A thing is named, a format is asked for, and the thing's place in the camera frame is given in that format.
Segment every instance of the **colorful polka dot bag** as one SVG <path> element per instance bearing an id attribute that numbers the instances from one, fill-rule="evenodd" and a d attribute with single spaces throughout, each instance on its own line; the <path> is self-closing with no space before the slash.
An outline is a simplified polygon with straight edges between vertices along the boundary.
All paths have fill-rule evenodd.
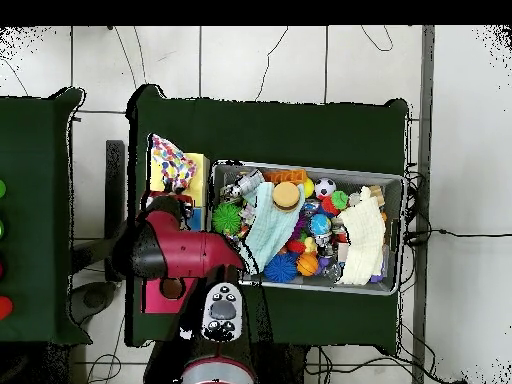
<path id="1" fill-rule="evenodd" d="M 165 138 L 150 134 L 151 157 L 162 166 L 162 181 L 165 186 L 176 190 L 186 190 L 197 172 L 197 165 L 178 147 Z"/>

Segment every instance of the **pink block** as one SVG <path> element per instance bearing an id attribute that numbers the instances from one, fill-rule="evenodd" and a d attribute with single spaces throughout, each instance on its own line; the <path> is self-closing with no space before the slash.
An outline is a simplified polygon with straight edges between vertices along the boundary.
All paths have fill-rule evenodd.
<path id="1" fill-rule="evenodd" d="M 146 310 L 143 309 L 141 301 L 141 312 L 146 314 L 177 314 L 180 312 L 183 302 L 194 288 L 197 279 L 184 278 L 185 294 L 179 299 L 167 299 L 160 292 L 160 280 L 148 280 L 146 283 Z"/>

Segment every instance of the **yellow box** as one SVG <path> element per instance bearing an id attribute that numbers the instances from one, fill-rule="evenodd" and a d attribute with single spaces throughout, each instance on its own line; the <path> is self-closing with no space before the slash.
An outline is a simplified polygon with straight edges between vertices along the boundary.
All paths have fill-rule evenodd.
<path id="1" fill-rule="evenodd" d="M 206 191 L 208 190 L 208 177 L 210 173 L 210 161 L 202 153 L 185 153 L 187 157 L 197 164 L 196 175 L 190 180 L 190 187 L 183 194 L 191 196 L 194 199 L 194 206 L 202 208 L 206 206 Z M 162 165 L 151 158 L 150 190 L 164 191 L 162 181 Z"/>

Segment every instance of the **green table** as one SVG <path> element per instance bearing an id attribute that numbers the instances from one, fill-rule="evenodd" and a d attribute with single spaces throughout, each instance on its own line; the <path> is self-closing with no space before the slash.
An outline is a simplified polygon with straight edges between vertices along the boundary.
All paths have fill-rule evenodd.
<path id="1" fill-rule="evenodd" d="M 212 162 L 236 159 L 403 175 L 407 115 L 403 100 L 383 106 L 310 105 L 164 99 L 159 92 L 157 86 L 142 86 L 128 104 L 136 199 L 145 188 L 147 136 L 152 132 L 184 151 L 204 153 Z M 140 345 L 164 340 L 176 319 L 142 314 L 139 284 L 133 303 L 127 303 L 133 308 L 132 341 Z M 255 326 L 258 288 L 244 290 Z M 395 353 L 396 294 L 267 288 L 266 295 L 276 343 L 374 345 Z"/>
<path id="2" fill-rule="evenodd" d="M 89 343 L 68 317 L 71 270 L 67 131 L 80 89 L 48 99 L 0 98 L 0 296 L 14 303 L 0 341 Z"/>

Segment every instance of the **light blue cloth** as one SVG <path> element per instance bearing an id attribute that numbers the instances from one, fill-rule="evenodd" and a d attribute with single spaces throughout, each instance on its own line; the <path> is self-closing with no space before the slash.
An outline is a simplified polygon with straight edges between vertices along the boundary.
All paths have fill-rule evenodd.
<path id="1" fill-rule="evenodd" d="M 274 184 L 261 183 L 255 190 L 244 196 L 251 206 L 255 206 L 256 218 L 245 241 L 241 243 L 240 255 L 251 275 L 263 272 L 263 268 L 279 252 L 292 235 L 299 220 L 299 212 L 304 204 L 304 186 L 297 186 L 300 199 L 291 212 L 283 212 L 274 206 L 272 191 Z"/>

